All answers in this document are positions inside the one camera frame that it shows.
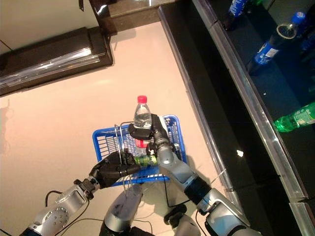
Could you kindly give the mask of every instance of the blue bottle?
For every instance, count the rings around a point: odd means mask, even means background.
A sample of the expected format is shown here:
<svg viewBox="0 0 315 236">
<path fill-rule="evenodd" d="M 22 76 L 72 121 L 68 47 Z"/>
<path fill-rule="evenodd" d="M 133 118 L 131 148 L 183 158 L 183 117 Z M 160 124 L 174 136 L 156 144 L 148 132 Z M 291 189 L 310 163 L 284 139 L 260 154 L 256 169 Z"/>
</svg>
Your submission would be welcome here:
<svg viewBox="0 0 315 236">
<path fill-rule="evenodd" d="M 225 30 L 231 30 L 233 28 L 235 20 L 243 13 L 247 1 L 248 0 L 233 0 L 227 17 L 223 21 Z"/>
<path fill-rule="evenodd" d="M 298 25 L 304 20 L 303 12 L 296 12 L 289 24 L 277 26 L 276 31 L 271 35 L 253 59 L 248 63 L 247 70 L 250 75 L 255 74 L 263 65 L 266 65 L 278 52 L 285 48 L 295 38 Z"/>
<path fill-rule="evenodd" d="M 315 47 L 315 30 L 309 33 L 306 38 L 302 41 L 301 45 L 301 54 L 306 53 L 308 50 Z"/>
<path fill-rule="evenodd" d="M 315 28 L 315 4 L 311 6 L 305 16 L 305 20 L 299 25 L 297 38 L 302 38 Z"/>
</svg>

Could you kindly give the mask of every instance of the green bottle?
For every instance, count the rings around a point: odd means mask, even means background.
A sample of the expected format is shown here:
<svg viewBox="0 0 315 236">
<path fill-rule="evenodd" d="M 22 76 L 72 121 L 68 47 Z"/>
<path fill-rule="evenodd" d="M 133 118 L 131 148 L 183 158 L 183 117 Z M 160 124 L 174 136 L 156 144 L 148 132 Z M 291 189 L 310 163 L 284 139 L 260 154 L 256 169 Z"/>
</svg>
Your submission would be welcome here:
<svg viewBox="0 0 315 236">
<path fill-rule="evenodd" d="M 141 167 L 147 166 L 155 166 L 157 165 L 157 158 L 155 156 L 136 156 L 134 158 L 136 164 L 140 165 Z"/>
<path fill-rule="evenodd" d="M 251 0 L 251 4 L 258 6 L 263 0 Z"/>
<path fill-rule="evenodd" d="M 280 117 L 274 124 L 279 132 L 290 132 L 300 126 L 315 123 L 315 102 L 293 112 L 290 115 Z"/>
</svg>

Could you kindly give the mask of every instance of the red bottle cap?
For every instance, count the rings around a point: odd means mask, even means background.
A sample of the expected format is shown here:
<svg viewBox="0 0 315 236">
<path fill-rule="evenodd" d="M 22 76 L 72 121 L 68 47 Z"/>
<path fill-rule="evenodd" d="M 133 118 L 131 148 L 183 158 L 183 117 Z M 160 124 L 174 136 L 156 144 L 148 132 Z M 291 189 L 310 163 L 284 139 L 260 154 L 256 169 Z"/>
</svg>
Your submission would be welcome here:
<svg viewBox="0 0 315 236">
<path fill-rule="evenodd" d="M 138 96 L 138 103 L 147 103 L 147 97 L 144 95 Z"/>
</svg>

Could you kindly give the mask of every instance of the green can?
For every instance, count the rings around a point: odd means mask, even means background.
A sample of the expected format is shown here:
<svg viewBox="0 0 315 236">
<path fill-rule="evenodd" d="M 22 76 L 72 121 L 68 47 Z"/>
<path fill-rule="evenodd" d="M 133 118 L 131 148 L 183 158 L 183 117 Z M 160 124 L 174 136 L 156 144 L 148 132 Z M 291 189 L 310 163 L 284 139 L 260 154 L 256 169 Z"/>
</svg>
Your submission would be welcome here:
<svg viewBox="0 0 315 236">
<path fill-rule="evenodd" d="M 136 164 L 140 165 L 141 167 L 148 167 L 148 166 L 156 166 L 157 158 L 155 156 L 136 156 L 134 158 Z"/>
</svg>

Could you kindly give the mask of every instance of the plastic water bottle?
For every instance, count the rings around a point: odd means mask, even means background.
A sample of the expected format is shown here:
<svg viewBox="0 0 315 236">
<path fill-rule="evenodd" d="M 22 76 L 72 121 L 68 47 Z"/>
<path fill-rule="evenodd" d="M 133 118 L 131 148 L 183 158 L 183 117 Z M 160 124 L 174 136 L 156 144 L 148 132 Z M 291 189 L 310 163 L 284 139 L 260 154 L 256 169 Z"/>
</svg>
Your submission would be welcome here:
<svg viewBox="0 0 315 236">
<path fill-rule="evenodd" d="M 133 125 L 139 129 L 151 129 L 152 118 L 146 96 L 138 96 L 138 106 L 134 113 Z M 150 141 L 136 139 L 135 142 L 137 152 L 141 155 L 146 155 L 146 148 Z"/>
</svg>

